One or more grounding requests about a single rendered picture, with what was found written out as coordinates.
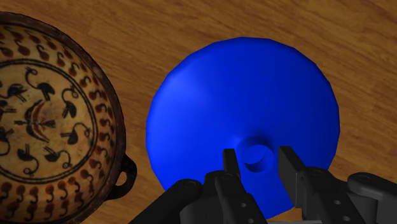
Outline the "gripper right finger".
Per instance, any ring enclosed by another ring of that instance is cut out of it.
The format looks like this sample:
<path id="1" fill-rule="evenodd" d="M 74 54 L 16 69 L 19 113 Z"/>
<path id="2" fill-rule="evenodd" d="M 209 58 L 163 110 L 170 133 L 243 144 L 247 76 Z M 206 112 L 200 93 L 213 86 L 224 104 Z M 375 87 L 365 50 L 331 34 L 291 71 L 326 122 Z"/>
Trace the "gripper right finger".
<path id="1" fill-rule="evenodd" d="M 306 224 L 397 224 L 397 183 L 357 172 L 342 181 L 279 147 L 279 177 Z"/>

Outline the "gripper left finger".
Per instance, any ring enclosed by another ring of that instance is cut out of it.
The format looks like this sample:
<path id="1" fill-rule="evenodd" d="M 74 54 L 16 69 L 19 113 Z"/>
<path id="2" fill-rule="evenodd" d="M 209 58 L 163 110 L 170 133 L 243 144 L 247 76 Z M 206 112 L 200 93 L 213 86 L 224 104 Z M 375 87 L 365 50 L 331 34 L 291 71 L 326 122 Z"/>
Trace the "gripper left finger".
<path id="1" fill-rule="evenodd" d="M 223 150 L 223 170 L 175 182 L 129 224 L 268 224 L 245 191 L 233 149 Z"/>

